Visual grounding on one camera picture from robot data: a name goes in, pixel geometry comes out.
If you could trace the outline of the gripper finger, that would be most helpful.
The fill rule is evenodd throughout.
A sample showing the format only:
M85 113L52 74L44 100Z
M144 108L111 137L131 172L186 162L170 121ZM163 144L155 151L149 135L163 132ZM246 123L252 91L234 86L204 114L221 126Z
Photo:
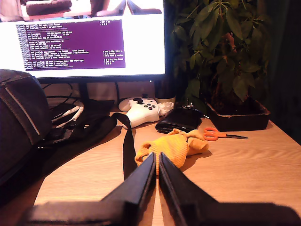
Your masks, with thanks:
M47 202L28 209L22 226L135 226L156 179L156 155L96 202Z
M190 181L163 153L159 186L178 226L299 226L301 219L273 203L218 202Z

